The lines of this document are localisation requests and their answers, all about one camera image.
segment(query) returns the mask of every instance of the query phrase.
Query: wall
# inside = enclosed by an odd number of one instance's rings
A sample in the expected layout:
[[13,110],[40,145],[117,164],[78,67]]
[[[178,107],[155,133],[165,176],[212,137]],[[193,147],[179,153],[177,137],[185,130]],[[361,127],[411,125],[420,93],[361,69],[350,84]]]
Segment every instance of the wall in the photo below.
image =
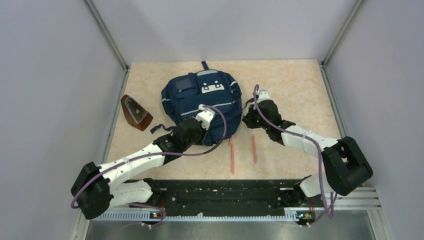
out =
[[329,66],[396,239],[422,239],[424,1],[364,4]]
[[355,0],[94,0],[128,63],[323,60]]
[[69,239],[122,70],[81,0],[3,0],[0,33],[1,239]]

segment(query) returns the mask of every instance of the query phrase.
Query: metal frame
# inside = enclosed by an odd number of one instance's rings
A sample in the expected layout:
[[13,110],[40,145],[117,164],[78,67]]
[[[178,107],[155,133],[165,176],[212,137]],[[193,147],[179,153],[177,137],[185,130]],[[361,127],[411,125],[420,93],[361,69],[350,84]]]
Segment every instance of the metal frame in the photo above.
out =
[[[105,144],[105,149],[102,155],[102,163],[106,162],[108,155],[109,155],[109,150],[111,147],[111,140],[113,138],[114,135],[114,131],[115,131],[115,124],[117,122],[118,119],[118,114],[120,111],[120,101],[119,99],[123,96],[124,91],[125,91],[125,87],[127,84],[127,80],[128,80],[128,76],[129,76],[129,72],[130,72],[130,67],[129,65],[125,62],[124,57],[122,56],[121,52],[118,49],[118,46],[116,45],[115,41],[112,38],[111,33],[109,32],[108,28],[106,27],[104,21],[102,20],[98,10],[96,9],[96,6],[94,5],[92,0],[82,0],[87,9],[89,10],[91,16],[93,17],[93,20],[96,22],[101,34],[103,35],[106,43],[108,44],[110,50],[112,51],[113,55],[115,56],[115,58],[117,59],[117,61],[119,62],[119,64],[121,65],[122,69],[124,70],[124,77],[122,79],[122,85],[121,88],[119,90],[119,98],[116,101],[116,106],[115,106],[115,111],[114,111],[114,115],[113,115],[113,120],[112,123],[110,125],[110,129],[109,129],[109,134],[106,140],[106,144]],[[352,11],[350,12],[349,16],[347,17],[345,23],[343,24],[342,28],[340,29],[337,37],[335,38],[333,44],[331,45],[328,53],[325,56],[325,59],[322,62],[319,62],[319,67],[321,70],[321,74],[322,74],[322,78],[324,80],[324,84],[327,90],[327,94],[328,97],[330,99],[331,102],[331,106],[333,108],[333,112],[334,112],[334,116],[337,122],[337,126],[339,128],[340,134],[342,137],[348,135],[348,129],[346,127],[342,112],[341,112],[341,108],[339,105],[339,101],[337,99],[336,93],[334,91],[333,88],[333,84],[330,78],[330,75],[327,71],[327,67],[330,64],[336,50],[338,49],[339,45],[341,44],[343,38],[345,37],[346,33],[349,31],[350,26],[352,25],[355,17],[357,16],[358,12],[360,11],[360,9],[363,7],[364,3],[366,2],[366,0],[357,0]],[[389,225],[386,221],[386,218],[384,216],[383,210],[381,208],[380,205],[380,201],[378,200],[378,196],[377,193],[375,192],[375,189],[373,187],[360,187],[357,188],[357,190],[355,190],[353,192],[352,195],[349,195],[347,197],[344,197],[343,199],[339,199],[336,203],[338,203],[335,206],[336,210],[366,210],[369,216],[369,220],[371,223],[371,227],[372,230],[374,232],[375,238],[376,240],[392,240],[393,237],[391,235],[390,229],[389,229]],[[303,211],[304,209],[302,208],[293,208],[293,209],[287,209],[288,212],[294,212],[294,211]],[[139,209],[136,208],[126,208],[126,207],[120,207],[120,208],[114,208],[111,209],[110,211],[105,212],[104,214],[102,214],[102,216],[105,219],[102,219],[103,221],[106,220],[111,220],[113,219],[115,216],[120,216],[121,218],[115,218],[115,221],[118,220],[122,220],[124,219],[125,221],[131,220],[127,217],[132,216],[131,214],[128,213],[132,213],[132,212],[140,212],[142,213]],[[196,216],[194,217],[195,219],[190,219],[191,221],[195,220],[195,221],[217,221],[217,219],[208,219],[208,218],[204,218],[202,216]],[[290,217],[282,217],[280,219],[280,221],[287,221],[288,219],[290,219]],[[170,221],[187,221],[187,219],[185,218],[178,218],[175,217],[173,219],[169,219]],[[87,232],[89,231],[89,224],[90,221],[86,220],[84,218],[84,215],[82,214],[81,211],[78,211],[78,215],[77,215],[77,219],[74,225],[74,229],[73,229],[73,233],[71,236],[72,240],[81,240],[81,239],[85,239]]]

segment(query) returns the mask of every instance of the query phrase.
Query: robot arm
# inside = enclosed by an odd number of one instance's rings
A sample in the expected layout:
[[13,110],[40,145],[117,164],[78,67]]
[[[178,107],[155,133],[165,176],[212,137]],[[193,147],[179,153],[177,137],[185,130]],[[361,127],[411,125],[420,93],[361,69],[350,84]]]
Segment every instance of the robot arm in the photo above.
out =
[[[159,137],[145,148],[113,162],[100,165],[95,165],[93,162],[86,164],[71,188],[74,197],[94,176],[103,174],[76,199],[85,218],[88,220],[96,218],[114,206],[147,202],[153,194],[148,183],[143,180],[125,182],[148,169],[165,165],[180,157],[159,153],[183,153],[192,145],[203,142],[214,116],[213,110],[200,105],[195,118],[186,118],[171,133]],[[148,156],[130,160],[142,155]]]
[[[353,138],[346,136],[342,139],[335,139],[305,130],[294,122],[282,119],[277,105],[270,99],[270,95],[266,91],[261,90],[256,93],[256,96],[256,102],[263,115],[271,123],[288,132],[281,132],[267,123],[259,115],[254,104],[249,106],[243,122],[250,129],[263,128],[271,140],[281,145],[300,149],[316,158],[321,155],[325,168],[323,188],[326,193],[336,192],[346,196],[373,176],[371,166]],[[318,143],[319,152],[312,141],[306,137],[312,138]],[[294,188],[301,197],[307,198],[321,192],[317,174],[304,178]]]

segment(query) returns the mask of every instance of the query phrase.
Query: white wall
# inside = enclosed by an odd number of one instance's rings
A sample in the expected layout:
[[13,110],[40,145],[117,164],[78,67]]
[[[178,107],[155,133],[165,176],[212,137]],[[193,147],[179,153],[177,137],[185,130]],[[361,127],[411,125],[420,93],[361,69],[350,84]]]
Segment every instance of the white wall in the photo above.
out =
[[81,0],[0,2],[0,234],[65,240],[71,186],[98,162],[122,70]]
[[367,1],[329,74],[398,240],[424,227],[424,1]]
[[356,0],[94,0],[128,63],[323,60]]

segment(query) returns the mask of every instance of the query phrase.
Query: tabletop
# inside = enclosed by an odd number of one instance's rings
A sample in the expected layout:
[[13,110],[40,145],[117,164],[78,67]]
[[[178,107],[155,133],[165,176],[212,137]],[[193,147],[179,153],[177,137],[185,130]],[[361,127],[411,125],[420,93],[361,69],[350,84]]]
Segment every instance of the tabletop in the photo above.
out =
[[[242,102],[252,97],[255,84],[266,90],[281,117],[317,134],[340,138],[332,106],[316,59],[208,61],[210,69],[231,74],[242,92]],[[145,131],[130,126],[119,111],[107,162],[147,146],[168,132],[149,129],[158,124],[175,126],[165,114],[161,91],[172,78],[203,70],[200,61],[133,63],[124,93],[153,116]],[[252,151],[254,135],[257,162]],[[182,156],[149,169],[134,179],[301,179],[318,171],[318,160],[301,150],[271,141],[263,129],[248,129],[242,122],[232,136],[234,174],[231,173],[229,140],[202,156]],[[200,153],[208,146],[192,146],[186,153]]]

